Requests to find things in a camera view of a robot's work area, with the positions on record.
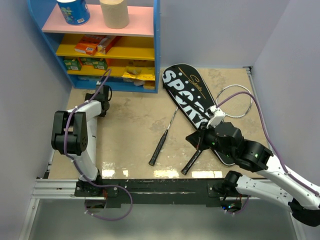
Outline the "black shaft badminton racket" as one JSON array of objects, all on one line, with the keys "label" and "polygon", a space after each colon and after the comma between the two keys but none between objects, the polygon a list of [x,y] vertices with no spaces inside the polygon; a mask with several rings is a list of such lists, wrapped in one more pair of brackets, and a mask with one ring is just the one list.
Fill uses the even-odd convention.
[{"label": "black shaft badminton racket", "polygon": [[157,144],[157,146],[156,146],[156,148],[155,148],[155,150],[154,150],[154,152],[153,152],[153,155],[152,155],[152,157],[150,158],[150,160],[149,160],[149,162],[148,162],[148,164],[149,164],[150,166],[154,166],[154,165],[155,165],[155,163],[156,163],[156,161],[157,161],[157,158],[158,158],[158,156],[159,156],[159,154],[160,154],[160,152],[161,152],[161,150],[162,150],[162,147],[163,147],[163,145],[164,145],[164,143],[165,143],[165,141],[166,141],[166,138],[167,138],[169,129],[170,129],[171,125],[172,125],[172,122],[173,122],[173,120],[174,120],[174,118],[175,118],[176,113],[178,112],[178,110],[179,110],[179,108],[176,107],[176,109],[175,109],[175,111],[174,111],[174,113],[173,113],[173,115],[172,115],[172,118],[171,118],[171,120],[170,120],[170,122],[169,122],[168,127],[166,128],[166,130],[164,131],[163,135],[161,136],[161,138],[160,138],[160,140],[159,140],[159,142],[158,142],[158,144]]}]

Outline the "white shuttlecock tube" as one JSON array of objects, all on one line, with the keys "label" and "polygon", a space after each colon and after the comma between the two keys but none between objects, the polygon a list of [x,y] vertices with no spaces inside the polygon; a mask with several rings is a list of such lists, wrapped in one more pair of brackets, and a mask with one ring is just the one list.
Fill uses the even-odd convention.
[{"label": "white shuttlecock tube", "polygon": [[96,154],[97,154],[97,125],[98,125],[98,121],[96,117],[92,118],[87,123],[87,127],[88,127],[87,150],[88,150],[90,159],[94,165],[96,164]]}]

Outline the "black racket cover bag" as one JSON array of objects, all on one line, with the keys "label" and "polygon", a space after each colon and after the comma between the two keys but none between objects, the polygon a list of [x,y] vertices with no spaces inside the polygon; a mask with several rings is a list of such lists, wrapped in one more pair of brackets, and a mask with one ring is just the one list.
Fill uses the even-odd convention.
[{"label": "black racket cover bag", "polygon": [[216,102],[196,68],[174,64],[163,71],[161,79],[163,88],[195,129],[209,121],[207,109]]}]

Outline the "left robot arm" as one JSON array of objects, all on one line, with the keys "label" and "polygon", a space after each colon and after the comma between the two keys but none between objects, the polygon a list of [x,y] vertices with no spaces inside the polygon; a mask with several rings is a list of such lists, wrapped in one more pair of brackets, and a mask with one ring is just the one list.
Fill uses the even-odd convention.
[{"label": "left robot arm", "polygon": [[54,114],[51,146],[71,158],[79,172],[79,180],[87,182],[86,191],[99,196],[104,190],[96,166],[98,118],[104,118],[110,108],[112,88],[104,85],[97,94],[87,93],[84,103]]}]

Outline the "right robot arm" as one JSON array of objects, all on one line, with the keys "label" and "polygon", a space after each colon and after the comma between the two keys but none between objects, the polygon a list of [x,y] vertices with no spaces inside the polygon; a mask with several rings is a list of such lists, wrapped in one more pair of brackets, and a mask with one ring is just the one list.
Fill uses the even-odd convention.
[{"label": "right robot arm", "polygon": [[273,182],[273,185],[254,180],[230,170],[215,190],[224,196],[236,194],[260,198],[290,212],[299,222],[320,225],[320,188],[294,171],[285,168],[280,159],[263,144],[245,139],[239,128],[230,122],[216,127],[199,127],[185,138],[197,150],[212,149],[241,169]]}]

